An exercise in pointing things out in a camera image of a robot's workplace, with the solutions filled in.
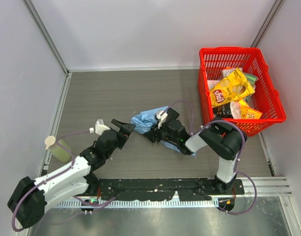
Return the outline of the light blue folding umbrella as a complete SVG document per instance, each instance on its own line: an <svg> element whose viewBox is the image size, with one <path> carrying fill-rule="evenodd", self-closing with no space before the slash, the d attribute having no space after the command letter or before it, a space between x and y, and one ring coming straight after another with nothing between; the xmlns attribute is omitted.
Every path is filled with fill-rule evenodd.
<svg viewBox="0 0 301 236"><path fill-rule="evenodd" d="M144 134L145 132L154 129L155 126L157 125L157 120L155 118L155 113L159 110L167 111L168 109L174 109L169 106L164 106L164 107L159 107L151 110L146 110L140 112L138 115L135 115L131 118L131 124L135 124L135 131ZM172 149L178 153L181 153L183 155L191 155L191 156L196 156L196 153L189 150L185 142L182 144L172 144L166 141L161 140L159 143L162 143L165 147Z"/></svg>

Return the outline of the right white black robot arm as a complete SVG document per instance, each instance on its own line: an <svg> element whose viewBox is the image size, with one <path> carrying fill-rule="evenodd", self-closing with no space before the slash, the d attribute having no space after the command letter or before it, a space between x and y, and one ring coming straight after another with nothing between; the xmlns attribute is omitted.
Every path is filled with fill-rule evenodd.
<svg viewBox="0 0 301 236"><path fill-rule="evenodd" d="M246 135L232 123L214 118L195 134L189 134L173 108L155 113L156 124L143 135L151 142L167 142L183 155L192 155L209 146L218 156L219 165L213 183L222 194L233 188L237 161L247 140Z"/></svg>

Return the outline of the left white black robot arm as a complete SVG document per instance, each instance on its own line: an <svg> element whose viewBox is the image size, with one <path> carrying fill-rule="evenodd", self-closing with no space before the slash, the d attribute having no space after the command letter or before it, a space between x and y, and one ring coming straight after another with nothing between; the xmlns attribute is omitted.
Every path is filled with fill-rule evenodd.
<svg viewBox="0 0 301 236"><path fill-rule="evenodd" d="M96 133L98 139L63 167L31 179L24 177L14 189L7 206L12 211L13 231L21 232L38 223L54 205L79 194L93 194L99 185L94 171L102 167L118 148L122 149L135 125L113 119L118 131L96 121L89 133Z"/></svg>

